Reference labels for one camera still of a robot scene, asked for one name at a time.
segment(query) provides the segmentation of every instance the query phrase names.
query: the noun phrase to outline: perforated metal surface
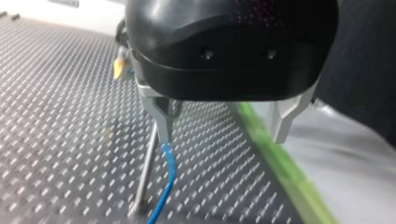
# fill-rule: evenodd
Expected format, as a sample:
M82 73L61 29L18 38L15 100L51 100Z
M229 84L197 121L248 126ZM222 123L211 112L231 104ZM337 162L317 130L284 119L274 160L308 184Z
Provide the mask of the perforated metal surface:
M0 20L1 223L134 223L167 181L157 150L148 210L128 217L151 120L131 79L112 79L110 37ZM177 182L163 223L301 223L234 105L184 103Z

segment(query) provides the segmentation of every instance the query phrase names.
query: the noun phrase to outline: screw hole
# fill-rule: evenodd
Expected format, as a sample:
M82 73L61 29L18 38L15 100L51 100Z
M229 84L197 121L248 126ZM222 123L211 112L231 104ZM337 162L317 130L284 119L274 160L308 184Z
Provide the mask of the screw hole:
M214 52L209 48L201 48L201 58L205 60L210 60L213 58Z
M276 49L268 48L262 52L262 57L264 57L267 60L273 60L276 54L277 54Z

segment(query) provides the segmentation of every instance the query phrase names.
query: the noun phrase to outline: white surface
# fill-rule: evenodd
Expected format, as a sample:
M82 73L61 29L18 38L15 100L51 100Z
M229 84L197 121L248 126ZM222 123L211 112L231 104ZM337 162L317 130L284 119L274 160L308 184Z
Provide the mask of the white surface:
M124 6L106 0L80 0L79 8L47 0L0 0L0 11L21 14L24 18L46 21L78 29L114 35L124 17Z
M253 104L265 120L268 104ZM309 106L284 144L340 223L396 223L396 151L368 128Z

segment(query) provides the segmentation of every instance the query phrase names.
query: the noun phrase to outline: green stripe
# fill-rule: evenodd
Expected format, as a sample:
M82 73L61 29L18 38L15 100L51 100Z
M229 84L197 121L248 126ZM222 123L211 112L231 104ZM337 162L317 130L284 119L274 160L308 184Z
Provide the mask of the green stripe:
M321 200L315 186L306 178L283 147L272 141L251 105L240 103L239 113L246 123L251 139L273 169L303 222L309 224L337 223Z

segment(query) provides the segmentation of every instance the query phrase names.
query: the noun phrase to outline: metal bracket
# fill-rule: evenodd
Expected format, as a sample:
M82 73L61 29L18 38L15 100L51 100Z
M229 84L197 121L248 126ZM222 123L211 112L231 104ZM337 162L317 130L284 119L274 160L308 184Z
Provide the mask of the metal bracket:
M139 63L133 59L136 73L141 72ZM158 143L170 143L172 141L173 117L170 99L163 97L153 90L148 84L144 83L136 76L136 85L140 95L142 106L154 118L154 124L151 130L151 136L148 143L148 151L146 153L145 163L142 175L140 176L139 186L136 193L134 203L130 206L129 215L141 210L143 201L146 196L147 185L149 183L149 175L152 170L155 149Z
M268 128L275 143L286 141L293 120L309 106L317 84L294 98L270 103Z

